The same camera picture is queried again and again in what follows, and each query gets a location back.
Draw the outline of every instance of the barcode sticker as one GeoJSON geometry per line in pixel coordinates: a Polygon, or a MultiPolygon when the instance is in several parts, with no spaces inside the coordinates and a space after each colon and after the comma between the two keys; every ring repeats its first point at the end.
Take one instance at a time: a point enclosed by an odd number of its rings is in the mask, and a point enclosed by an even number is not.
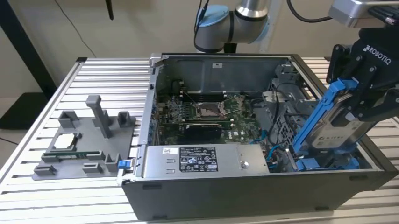
{"type": "Polygon", "coordinates": [[[178,149],[179,148],[163,148],[162,154],[178,154],[178,149]]]}

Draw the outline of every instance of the white label sticker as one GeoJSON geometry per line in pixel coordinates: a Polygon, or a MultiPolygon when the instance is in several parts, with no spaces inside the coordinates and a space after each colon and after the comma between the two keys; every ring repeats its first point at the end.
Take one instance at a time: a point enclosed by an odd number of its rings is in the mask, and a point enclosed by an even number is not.
{"type": "Polygon", "coordinates": [[[223,64],[222,63],[214,63],[213,64],[213,68],[214,69],[222,69],[223,68],[223,64]]]}
{"type": "Polygon", "coordinates": [[[163,148],[162,154],[178,154],[178,149],[179,148],[163,148]]]}

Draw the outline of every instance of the green circuit board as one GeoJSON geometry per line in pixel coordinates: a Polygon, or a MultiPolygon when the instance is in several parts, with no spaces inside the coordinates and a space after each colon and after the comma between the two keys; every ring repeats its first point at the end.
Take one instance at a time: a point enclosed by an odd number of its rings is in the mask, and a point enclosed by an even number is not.
{"type": "Polygon", "coordinates": [[[251,117],[250,100],[239,94],[227,95],[222,102],[205,103],[183,102],[173,97],[158,105],[158,110],[163,145],[187,143],[185,141],[187,126],[199,124],[222,127],[221,137],[202,144],[230,142],[250,144],[254,139],[261,138],[259,123],[251,117]]]}

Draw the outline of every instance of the blue latch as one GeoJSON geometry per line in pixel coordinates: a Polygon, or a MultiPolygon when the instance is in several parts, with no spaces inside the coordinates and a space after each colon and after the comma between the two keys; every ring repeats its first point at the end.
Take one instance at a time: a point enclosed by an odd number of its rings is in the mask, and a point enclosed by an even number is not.
{"type": "Polygon", "coordinates": [[[309,169],[318,169],[321,168],[319,163],[315,158],[301,159],[297,162],[298,169],[301,171],[306,171],[309,169]]]}
{"type": "Polygon", "coordinates": [[[119,169],[130,169],[131,168],[131,161],[130,160],[121,160],[118,163],[119,169]]]}

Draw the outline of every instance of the black pole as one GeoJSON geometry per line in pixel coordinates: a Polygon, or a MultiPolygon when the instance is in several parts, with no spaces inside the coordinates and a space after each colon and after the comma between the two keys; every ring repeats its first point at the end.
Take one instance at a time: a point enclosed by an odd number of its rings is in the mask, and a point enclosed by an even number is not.
{"type": "Polygon", "coordinates": [[[57,84],[37,52],[26,30],[14,13],[9,0],[0,0],[0,25],[5,33],[23,59],[31,74],[42,88],[46,97],[50,99],[57,92],[57,84]]]}
{"type": "Polygon", "coordinates": [[[58,87],[9,0],[0,0],[0,26],[43,91],[43,93],[26,92],[22,94],[0,118],[0,128],[30,129],[58,87]]]}

